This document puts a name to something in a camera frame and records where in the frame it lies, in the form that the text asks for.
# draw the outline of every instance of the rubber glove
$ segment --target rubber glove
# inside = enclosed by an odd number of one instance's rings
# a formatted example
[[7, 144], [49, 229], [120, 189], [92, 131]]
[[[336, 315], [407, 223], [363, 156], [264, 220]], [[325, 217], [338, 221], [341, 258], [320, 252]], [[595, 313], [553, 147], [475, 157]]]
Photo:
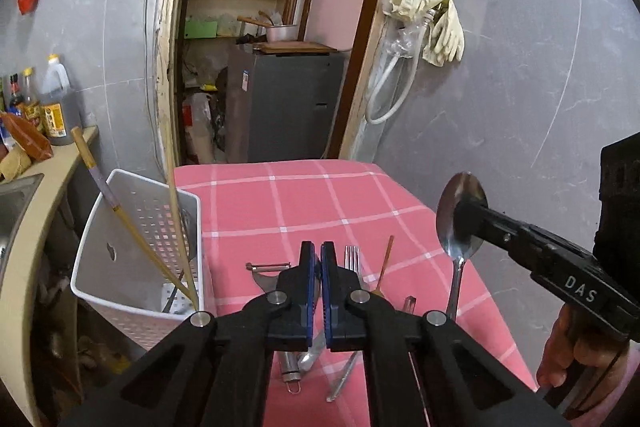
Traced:
[[458, 18], [458, 11], [453, 0], [443, 1], [445, 11], [431, 32], [430, 42], [425, 46], [422, 58], [442, 67], [445, 62], [454, 58], [462, 59], [465, 51], [465, 34]]
[[428, 10], [446, 0], [390, 0], [390, 11], [385, 11], [394, 19], [403, 22], [418, 22], [426, 16]]

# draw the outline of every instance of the sticker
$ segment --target sticker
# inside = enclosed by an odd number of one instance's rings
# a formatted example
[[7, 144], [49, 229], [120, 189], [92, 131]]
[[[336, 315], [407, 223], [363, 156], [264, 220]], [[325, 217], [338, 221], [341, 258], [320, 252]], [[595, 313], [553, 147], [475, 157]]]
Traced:
[[40, 102], [35, 102], [24, 106], [24, 117], [33, 123], [33, 126], [44, 134], [44, 125], [42, 123], [42, 109]]
[[62, 118], [62, 107], [59, 103], [45, 105], [44, 126], [50, 138], [64, 138], [66, 136], [65, 120]]

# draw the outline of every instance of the metal spoon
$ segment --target metal spoon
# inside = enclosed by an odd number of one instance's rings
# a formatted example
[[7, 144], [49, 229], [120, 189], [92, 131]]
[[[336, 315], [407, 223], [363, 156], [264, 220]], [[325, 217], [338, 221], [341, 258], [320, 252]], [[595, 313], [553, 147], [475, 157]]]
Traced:
[[462, 270], [473, 254], [482, 245], [482, 239], [471, 236], [461, 237], [456, 234], [454, 210], [463, 198], [481, 200], [487, 205], [484, 190], [478, 179], [470, 172], [459, 172], [450, 179], [444, 188], [436, 211], [436, 232], [442, 249], [453, 261], [453, 280], [447, 304], [447, 317], [455, 322], [458, 314]]

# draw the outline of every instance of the green box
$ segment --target green box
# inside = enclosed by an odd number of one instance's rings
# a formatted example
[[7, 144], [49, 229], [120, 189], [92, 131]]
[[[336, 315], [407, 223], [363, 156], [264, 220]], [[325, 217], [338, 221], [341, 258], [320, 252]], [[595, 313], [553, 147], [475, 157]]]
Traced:
[[218, 21], [185, 21], [185, 39], [210, 39], [216, 36]]

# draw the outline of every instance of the metal pot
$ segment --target metal pot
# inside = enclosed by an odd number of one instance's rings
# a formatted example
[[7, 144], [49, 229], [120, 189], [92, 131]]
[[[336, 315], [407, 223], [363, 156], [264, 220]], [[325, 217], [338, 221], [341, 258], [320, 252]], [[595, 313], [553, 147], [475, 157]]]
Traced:
[[270, 26], [267, 28], [267, 40], [269, 42], [297, 41], [298, 25]]
[[242, 17], [242, 16], [239, 16], [238, 20], [240, 22], [255, 24], [256, 26], [262, 26], [263, 28], [266, 28], [268, 42], [283, 42], [283, 41], [298, 40], [299, 26], [297, 24], [274, 26], [272, 24], [269, 24], [268, 22], [261, 22], [255, 19], [251, 19], [249, 17]]

